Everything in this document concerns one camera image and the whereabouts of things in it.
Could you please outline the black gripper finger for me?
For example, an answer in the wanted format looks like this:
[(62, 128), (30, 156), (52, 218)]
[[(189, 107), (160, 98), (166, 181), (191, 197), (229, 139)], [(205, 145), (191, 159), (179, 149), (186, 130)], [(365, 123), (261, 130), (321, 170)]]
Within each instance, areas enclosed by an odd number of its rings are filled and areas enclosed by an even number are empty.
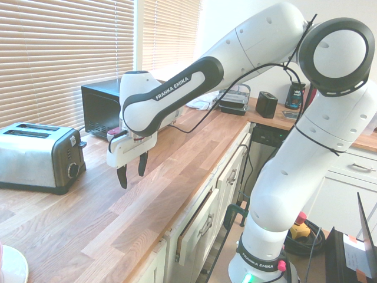
[(139, 156), (139, 164), (138, 164), (138, 174), (139, 176), (143, 177), (145, 174), (145, 169), (148, 160), (148, 151), (144, 152)]
[(127, 165), (119, 167), (117, 169), (117, 176), (119, 183), (123, 189), (127, 188)]

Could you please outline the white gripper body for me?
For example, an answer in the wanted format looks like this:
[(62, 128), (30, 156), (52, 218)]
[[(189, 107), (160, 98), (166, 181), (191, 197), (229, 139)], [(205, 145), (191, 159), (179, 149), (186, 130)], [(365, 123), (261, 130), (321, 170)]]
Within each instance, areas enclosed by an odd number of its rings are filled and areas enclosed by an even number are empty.
[(120, 168), (136, 157), (149, 151), (156, 145), (157, 133), (135, 141), (132, 137), (123, 135), (112, 140), (107, 150), (107, 164), (113, 168)]

